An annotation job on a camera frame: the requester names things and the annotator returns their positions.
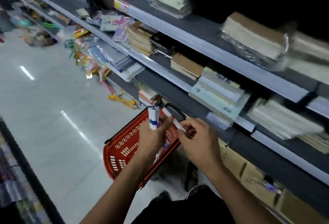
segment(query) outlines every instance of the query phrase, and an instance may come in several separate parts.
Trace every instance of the red shopping basket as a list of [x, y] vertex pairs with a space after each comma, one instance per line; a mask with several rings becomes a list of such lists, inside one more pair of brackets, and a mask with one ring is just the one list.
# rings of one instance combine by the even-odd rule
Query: red shopping basket
[[[139, 139], [139, 126], [142, 122], [148, 120], [148, 110], [144, 109], [137, 117], [130, 121], [123, 129], [121, 129], [113, 138], [105, 142], [103, 149], [103, 160], [107, 173], [115, 180], [122, 169], [128, 164], [135, 154]], [[161, 165], [164, 159], [179, 146], [179, 140], [176, 134], [176, 128], [172, 124], [166, 131], [166, 140], [170, 145], [161, 148], [161, 155], [157, 161], [148, 169], [144, 180], [138, 188], [144, 187], [155, 170]]]

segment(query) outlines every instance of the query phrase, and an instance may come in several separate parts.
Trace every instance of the person's right hand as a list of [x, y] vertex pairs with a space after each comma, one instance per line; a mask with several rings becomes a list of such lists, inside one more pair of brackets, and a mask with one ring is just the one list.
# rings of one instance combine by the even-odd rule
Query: person's right hand
[[218, 137], [203, 120], [191, 118], [180, 122], [188, 135], [177, 130], [178, 139], [184, 147], [187, 157], [204, 174], [222, 167]]

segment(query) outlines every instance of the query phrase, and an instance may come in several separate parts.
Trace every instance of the price tag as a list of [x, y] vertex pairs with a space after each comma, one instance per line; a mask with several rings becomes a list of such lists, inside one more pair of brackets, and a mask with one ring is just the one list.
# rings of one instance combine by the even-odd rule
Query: price tag
[[114, 7], [122, 12], [128, 13], [129, 4], [122, 0], [114, 0]]

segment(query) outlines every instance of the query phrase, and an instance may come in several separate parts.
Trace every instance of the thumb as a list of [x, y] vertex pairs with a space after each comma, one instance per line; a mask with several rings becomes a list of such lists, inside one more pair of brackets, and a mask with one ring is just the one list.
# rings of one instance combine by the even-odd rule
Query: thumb
[[177, 129], [176, 133], [181, 144], [184, 145], [187, 141], [191, 141], [183, 130]]
[[174, 119], [171, 116], [167, 117], [166, 120], [161, 124], [161, 126], [157, 130], [164, 133], [170, 127], [172, 121], [174, 121]]

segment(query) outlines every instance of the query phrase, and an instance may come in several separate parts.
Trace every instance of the store aisle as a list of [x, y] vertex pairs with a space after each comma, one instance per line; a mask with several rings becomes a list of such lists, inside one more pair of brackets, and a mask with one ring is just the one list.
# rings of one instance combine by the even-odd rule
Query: store aisle
[[[6, 33], [0, 46], [0, 115], [67, 224], [78, 224], [109, 188], [102, 160], [104, 141], [139, 110], [107, 99], [106, 88], [87, 80], [62, 44], [37, 48]], [[164, 189], [149, 182], [133, 201], [130, 223]]]

